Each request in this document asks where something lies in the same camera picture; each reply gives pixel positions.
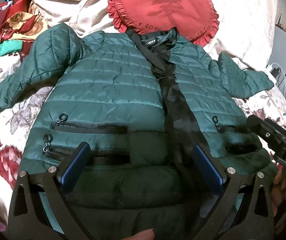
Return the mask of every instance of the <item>red cushion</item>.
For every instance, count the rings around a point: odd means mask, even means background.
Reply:
[[[211,0],[109,0],[107,11],[121,33],[127,27],[139,34],[177,27],[194,44],[205,46],[218,30]]]

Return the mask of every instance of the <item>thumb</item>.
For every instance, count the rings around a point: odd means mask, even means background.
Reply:
[[[137,233],[136,235],[124,238],[122,240],[153,240],[154,230],[152,228]]]

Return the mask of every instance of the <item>black brand tag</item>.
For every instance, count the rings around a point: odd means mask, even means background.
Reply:
[[[159,42],[159,39],[157,37],[149,39],[147,42],[145,42],[145,46],[153,46],[156,43]]]

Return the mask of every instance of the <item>green puffer jacket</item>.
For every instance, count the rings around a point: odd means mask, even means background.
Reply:
[[[171,29],[159,42],[175,35]],[[173,45],[169,61],[176,64],[177,83],[211,154],[225,167],[242,174],[262,171],[272,182],[277,169],[258,137],[218,133],[212,118],[217,116],[220,125],[244,126],[246,117],[231,97],[248,98],[273,83],[262,72],[241,71],[225,53],[212,60],[179,34]],[[147,228],[154,228],[156,239],[181,239],[186,223],[182,178],[168,155],[159,84],[134,43],[126,34],[98,31],[80,39],[65,24],[49,28],[16,73],[0,83],[0,111],[12,107],[31,86],[50,79],[56,86],[30,131],[20,170],[39,173],[59,164],[43,152],[48,133],[51,146],[61,151],[85,141],[96,153],[128,152],[130,163],[87,166],[67,196],[71,207],[96,239],[121,239]],[[58,129],[62,126],[55,122],[61,114],[85,129]],[[123,128],[93,134],[93,124],[106,123]],[[235,144],[256,144],[258,150],[228,152]]]

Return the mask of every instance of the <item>ruffled trim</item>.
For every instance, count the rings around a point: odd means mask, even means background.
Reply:
[[[199,32],[187,36],[186,38],[194,44],[198,44],[204,47],[208,44],[218,31],[218,17],[214,5],[211,0],[207,0],[210,7],[210,18],[208,20],[208,25],[205,26]],[[113,25],[120,33],[124,33],[127,27],[133,28],[138,34],[144,34],[144,32],[139,29],[132,20],[126,14],[125,8],[123,7],[122,0],[109,0],[107,6],[107,12],[109,16],[113,18]]]

